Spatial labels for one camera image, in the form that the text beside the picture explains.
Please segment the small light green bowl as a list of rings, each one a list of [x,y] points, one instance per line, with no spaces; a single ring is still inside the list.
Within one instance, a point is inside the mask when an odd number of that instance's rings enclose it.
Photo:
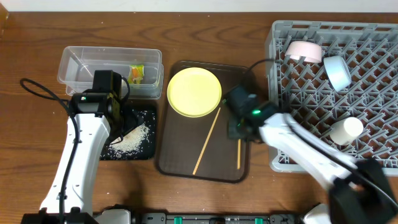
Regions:
[[[346,146],[353,142],[363,129],[364,126],[358,118],[349,117],[332,124],[329,136],[334,143]]]

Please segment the light blue bowl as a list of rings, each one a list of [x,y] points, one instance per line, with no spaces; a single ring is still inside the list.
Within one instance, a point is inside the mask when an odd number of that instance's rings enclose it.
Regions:
[[[350,85],[351,75],[343,57],[339,55],[326,57],[323,59],[323,64],[327,77],[336,91],[341,91]]]

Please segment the green orange snack wrapper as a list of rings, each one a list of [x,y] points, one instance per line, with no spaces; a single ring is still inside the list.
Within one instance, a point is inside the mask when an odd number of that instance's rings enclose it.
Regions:
[[[144,66],[143,65],[131,65],[128,76],[129,84],[140,84],[144,78]]]

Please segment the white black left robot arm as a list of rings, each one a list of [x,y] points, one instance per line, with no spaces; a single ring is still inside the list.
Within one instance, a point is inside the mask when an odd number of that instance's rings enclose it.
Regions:
[[[37,213],[22,223],[132,223],[132,212],[112,208],[93,215],[93,189],[101,151],[121,132],[120,100],[112,93],[72,96],[67,138],[52,186]]]

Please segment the yellow round plate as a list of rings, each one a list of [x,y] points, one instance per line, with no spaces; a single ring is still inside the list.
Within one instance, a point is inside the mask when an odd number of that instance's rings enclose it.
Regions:
[[[170,106],[180,115],[199,118],[210,114],[219,104],[222,87],[209,70],[199,67],[177,72],[167,86]]]

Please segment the white pink bowl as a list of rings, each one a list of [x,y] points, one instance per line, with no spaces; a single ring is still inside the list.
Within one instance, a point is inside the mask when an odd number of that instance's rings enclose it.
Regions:
[[[322,62],[322,48],[311,42],[291,42],[285,54],[289,55],[292,60],[300,60],[303,57],[305,62]]]

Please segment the wooden chopstick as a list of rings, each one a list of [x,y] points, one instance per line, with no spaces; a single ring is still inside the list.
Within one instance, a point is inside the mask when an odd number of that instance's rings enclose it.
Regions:
[[[238,146],[237,146],[237,170],[241,168],[241,139],[238,139]]]
[[[215,127],[215,124],[216,124],[216,122],[217,122],[217,119],[218,119],[218,116],[219,116],[219,114],[220,114],[220,111],[221,111],[221,107],[218,108],[218,111],[217,111],[217,113],[216,113],[216,115],[215,115],[215,118],[214,118],[214,120],[213,120],[213,122],[212,122],[212,124],[211,124],[210,130],[209,130],[209,132],[208,132],[208,134],[207,134],[207,136],[206,136],[205,142],[204,142],[203,147],[202,147],[202,149],[201,149],[200,155],[198,156],[198,159],[197,159],[197,162],[196,162],[196,164],[195,164],[195,167],[194,167],[194,170],[193,170],[193,172],[192,172],[192,175],[196,175],[196,173],[197,173],[198,167],[199,167],[200,162],[201,162],[201,160],[202,160],[202,157],[203,157],[203,155],[204,155],[204,153],[205,153],[206,147],[207,147],[208,142],[209,142],[209,140],[210,140],[211,134],[212,134],[212,132],[213,132],[213,130],[214,130],[214,127]]]

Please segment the rice grains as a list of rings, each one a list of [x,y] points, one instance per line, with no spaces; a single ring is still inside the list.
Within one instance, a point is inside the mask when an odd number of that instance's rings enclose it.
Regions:
[[[117,144],[106,148],[100,156],[103,161],[147,160],[155,154],[156,115],[150,111],[141,111],[144,122],[131,131]]]

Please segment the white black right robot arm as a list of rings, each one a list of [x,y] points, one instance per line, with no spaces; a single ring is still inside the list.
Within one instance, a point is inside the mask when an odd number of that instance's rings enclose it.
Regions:
[[[236,116],[233,131],[286,153],[327,192],[302,223],[388,223],[397,201],[378,161],[359,161],[327,145],[272,103],[261,106],[229,103]]]

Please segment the clear plastic bin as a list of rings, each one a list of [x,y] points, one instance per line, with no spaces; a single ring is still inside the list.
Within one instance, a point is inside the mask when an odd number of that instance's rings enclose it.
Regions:
[[[133,65],[144,67],[142,84],[155,84],[163,73],[162,53],[157,49],[69,46],[63,51],[58,81],[75,92],[93,85],[97,70],[112,70],[128,78]]]

